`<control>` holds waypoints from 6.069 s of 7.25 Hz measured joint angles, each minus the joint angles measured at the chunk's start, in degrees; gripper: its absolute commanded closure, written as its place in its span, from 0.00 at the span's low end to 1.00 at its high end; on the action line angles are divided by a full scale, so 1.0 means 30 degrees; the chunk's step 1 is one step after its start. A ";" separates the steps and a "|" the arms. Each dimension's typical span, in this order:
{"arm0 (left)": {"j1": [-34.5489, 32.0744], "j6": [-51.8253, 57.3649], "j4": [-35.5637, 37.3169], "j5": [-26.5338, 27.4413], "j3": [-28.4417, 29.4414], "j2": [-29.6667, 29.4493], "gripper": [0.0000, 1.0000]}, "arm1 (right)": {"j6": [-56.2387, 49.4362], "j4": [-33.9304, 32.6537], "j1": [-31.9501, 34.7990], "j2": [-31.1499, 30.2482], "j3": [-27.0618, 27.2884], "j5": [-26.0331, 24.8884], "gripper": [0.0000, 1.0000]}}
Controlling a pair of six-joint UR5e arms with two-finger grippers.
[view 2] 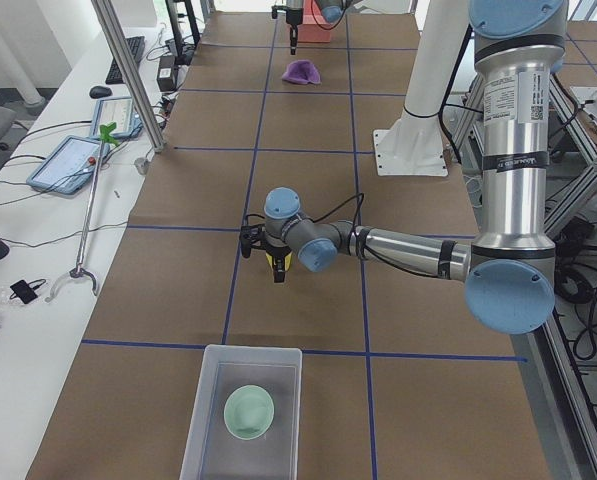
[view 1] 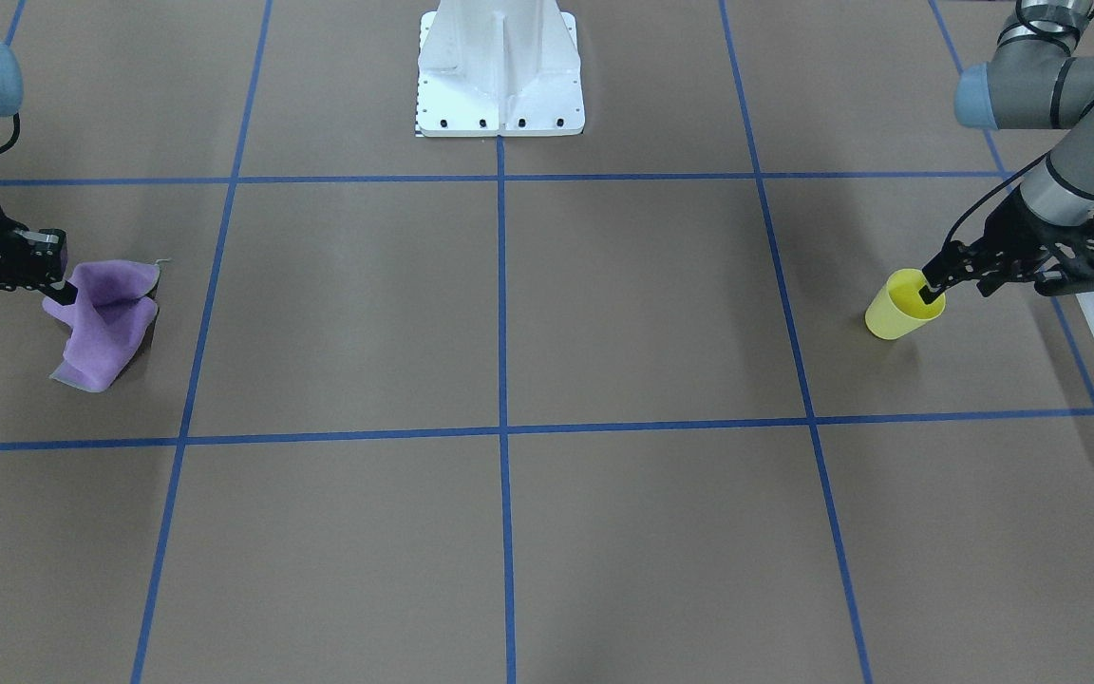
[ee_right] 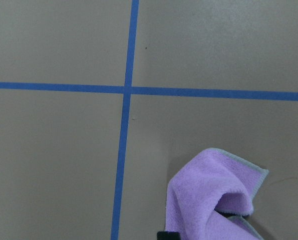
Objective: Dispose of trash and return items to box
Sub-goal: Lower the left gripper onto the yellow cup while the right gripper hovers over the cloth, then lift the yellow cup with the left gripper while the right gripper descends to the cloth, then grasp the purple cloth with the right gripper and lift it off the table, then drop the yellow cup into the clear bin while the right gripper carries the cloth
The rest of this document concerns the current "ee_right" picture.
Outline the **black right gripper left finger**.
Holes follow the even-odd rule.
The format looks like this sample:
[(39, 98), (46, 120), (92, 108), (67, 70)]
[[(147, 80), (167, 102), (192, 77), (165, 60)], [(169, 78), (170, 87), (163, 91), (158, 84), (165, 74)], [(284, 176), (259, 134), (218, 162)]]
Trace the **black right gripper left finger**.
[(157, 240), (180, 240), (180, 234), (174, 231), (157, 232)]

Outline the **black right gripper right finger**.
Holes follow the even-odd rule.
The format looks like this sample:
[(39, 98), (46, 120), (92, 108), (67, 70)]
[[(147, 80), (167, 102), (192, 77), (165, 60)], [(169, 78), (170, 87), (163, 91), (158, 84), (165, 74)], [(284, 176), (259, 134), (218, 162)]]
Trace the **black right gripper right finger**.
[(225, 213), (225, 212), (220, 212), (220, 215), (230, 218), (230, 217), (242, 217), (242, 218), (247, 218), (248, 216), (246, 215), (238, 215), (238, 214), (233, 214), (233, 213)]

